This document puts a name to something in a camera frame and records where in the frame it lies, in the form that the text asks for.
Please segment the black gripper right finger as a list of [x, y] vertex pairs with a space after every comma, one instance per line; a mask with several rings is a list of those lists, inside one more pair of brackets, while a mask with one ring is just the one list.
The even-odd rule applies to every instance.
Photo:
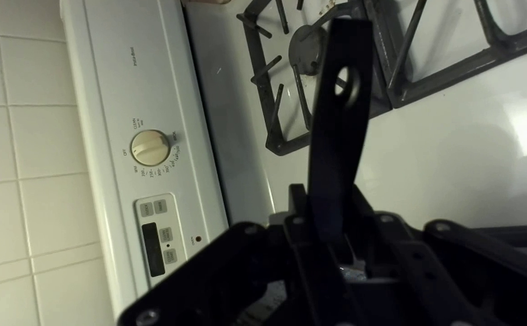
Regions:
[[336, 326], [527, 326], [527, 226], [416, 230], [359, 188], [334, 196], [334, 225], [369, 277], [334, 297]]

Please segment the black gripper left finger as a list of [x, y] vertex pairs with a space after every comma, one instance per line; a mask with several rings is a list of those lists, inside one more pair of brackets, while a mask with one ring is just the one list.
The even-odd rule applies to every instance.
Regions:
[[119, 326], [231, 326], [271, 282], [287, 301], [271, 326], [361, 326], [361, 311], [320, 232], [318, 196], [291, 187], [283, 225], [240, 223], [122, 311]]

